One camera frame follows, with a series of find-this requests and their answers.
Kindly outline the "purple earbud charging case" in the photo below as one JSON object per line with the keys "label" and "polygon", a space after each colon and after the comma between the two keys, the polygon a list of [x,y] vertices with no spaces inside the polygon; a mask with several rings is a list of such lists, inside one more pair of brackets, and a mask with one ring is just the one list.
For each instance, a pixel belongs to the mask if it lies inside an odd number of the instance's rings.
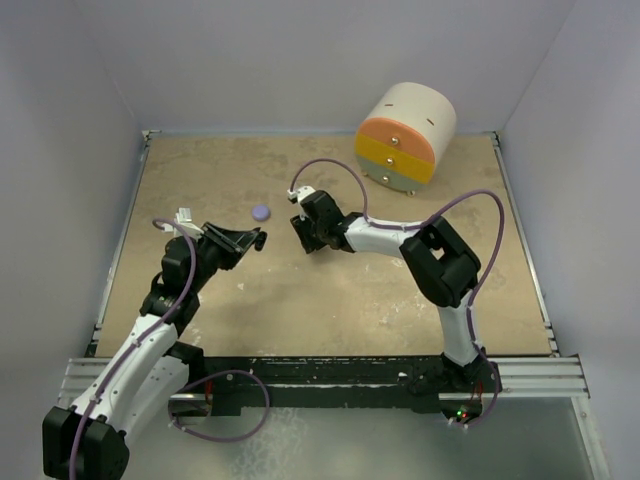
{"label": "purple earbud charging case", "polygon": [[270,219],[271,210],[267,205],[256,205],[251,210],[251,216],[255,221],[264,222]]}

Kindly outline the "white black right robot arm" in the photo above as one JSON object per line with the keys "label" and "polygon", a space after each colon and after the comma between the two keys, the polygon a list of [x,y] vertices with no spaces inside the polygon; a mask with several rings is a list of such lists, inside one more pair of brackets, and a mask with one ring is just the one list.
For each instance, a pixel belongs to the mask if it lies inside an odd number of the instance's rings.
{"label": "white black right robot arm", "polygon": [[473,320],[471,295],[480,261],[442,217],[425,226],[367,220],[362,213],[342,213],[333,197],[310,186],[288,192],[298,206],[291,219],[306,253],[325,246],[349,253],[376,253],[400,259],[422,295],[438,308],[443,332],[446,383],[467,391],[480,379],[475,362],[481,345]]}

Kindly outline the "black earbud charging case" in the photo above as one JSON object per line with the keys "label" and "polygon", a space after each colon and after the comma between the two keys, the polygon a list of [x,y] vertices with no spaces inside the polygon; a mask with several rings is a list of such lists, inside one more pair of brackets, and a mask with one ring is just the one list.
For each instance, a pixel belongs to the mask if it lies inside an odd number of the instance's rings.
{"label": "black earbud charging case", "polygon": [[256,251],[261,251],[266,243],[266,240],[268,238],[268,234],[264,231],[259,232],[256,235],[255,241],[254,241],[254,249]]}

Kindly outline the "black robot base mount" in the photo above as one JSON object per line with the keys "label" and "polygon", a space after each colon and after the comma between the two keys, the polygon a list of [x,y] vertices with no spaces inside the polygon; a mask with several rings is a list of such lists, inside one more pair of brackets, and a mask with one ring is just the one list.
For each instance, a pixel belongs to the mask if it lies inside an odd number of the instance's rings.
{"label": "black robot base mount", "polygon": [[497,364],[482,357],[464,367],[444,355],[212,357],[182,342],[168,353],[188,368],[185,393],[213,416],[268,405],[406,409],[468,421],[482,414],[484,395],[502,390]]}

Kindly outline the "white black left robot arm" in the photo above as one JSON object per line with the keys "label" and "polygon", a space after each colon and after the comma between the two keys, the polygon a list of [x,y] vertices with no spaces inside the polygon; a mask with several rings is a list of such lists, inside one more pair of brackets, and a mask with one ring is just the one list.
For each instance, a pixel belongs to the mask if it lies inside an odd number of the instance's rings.
{"label": "white black left robot arm", "polygon": [[153,224],[174,236],[129,335],[70,406],[52,407],[43,420],[43,471],[50,478],[121,478],[135,437],[173,394],[212,388],[202,349],[179,338],[206,283],[233,269],[250,249],[262,250],[267,234],[211,223]]}

